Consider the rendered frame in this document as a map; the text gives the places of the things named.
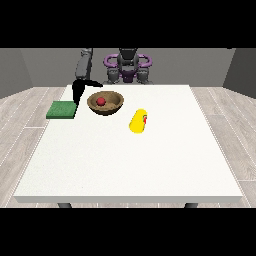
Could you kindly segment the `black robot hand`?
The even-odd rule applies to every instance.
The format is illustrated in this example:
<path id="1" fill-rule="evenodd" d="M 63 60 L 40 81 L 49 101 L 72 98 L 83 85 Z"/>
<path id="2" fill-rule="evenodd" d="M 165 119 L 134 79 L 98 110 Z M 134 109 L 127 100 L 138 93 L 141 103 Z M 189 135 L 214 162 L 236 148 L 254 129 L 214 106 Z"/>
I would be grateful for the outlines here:
<path id="1" fill-rule="evenodd" d="M 102 84 L 93 80 L 76 79 L 72 84 L 73 101 L 76 105 L 79 105 L 80 98 L 87 86 L 102 87 Z"/>

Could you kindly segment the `green square pad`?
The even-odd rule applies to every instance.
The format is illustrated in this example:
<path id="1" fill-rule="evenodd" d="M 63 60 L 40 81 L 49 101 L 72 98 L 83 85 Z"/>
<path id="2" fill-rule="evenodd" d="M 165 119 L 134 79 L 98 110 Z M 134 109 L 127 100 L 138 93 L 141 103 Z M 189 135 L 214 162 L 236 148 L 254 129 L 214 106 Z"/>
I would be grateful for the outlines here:
<path id="1" fill-rule="evenodd" d="M 77 105 L 73 101 L 54 101 L 47 114 L 47 119 L 73 119 Z"/>

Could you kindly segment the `brown wooden bowl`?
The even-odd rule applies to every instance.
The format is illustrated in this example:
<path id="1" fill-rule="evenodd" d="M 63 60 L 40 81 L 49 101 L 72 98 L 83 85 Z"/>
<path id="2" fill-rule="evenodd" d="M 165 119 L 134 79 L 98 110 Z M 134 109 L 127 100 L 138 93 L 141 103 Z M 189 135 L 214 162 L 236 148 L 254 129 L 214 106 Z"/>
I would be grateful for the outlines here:
<path id="1" fill-rule="evenodd" d="M 99 106 L 97 100 L 99 98 L 105 99 L 105 104 Z M 98 115 L 108 116 L 116 113 L 123 105 L 123 96 L 115 91 L 99 91 L 92 94 L 87 99 L 87 105 L 89 108 Z"/>

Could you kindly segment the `yellow cup with melon print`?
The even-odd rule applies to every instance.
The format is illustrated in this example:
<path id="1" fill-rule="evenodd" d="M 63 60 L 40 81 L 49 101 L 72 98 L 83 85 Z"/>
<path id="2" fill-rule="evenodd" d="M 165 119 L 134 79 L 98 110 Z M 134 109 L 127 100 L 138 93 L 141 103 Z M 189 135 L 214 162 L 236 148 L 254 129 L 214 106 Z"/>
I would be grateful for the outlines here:
<path id="1" fill-rule="evenodd" d="M 144 109 L 138 109 L 129 123 L 129 129 L 133 133 L 142 133 L 146 125 L 147 116 L 148 114 Z"/>

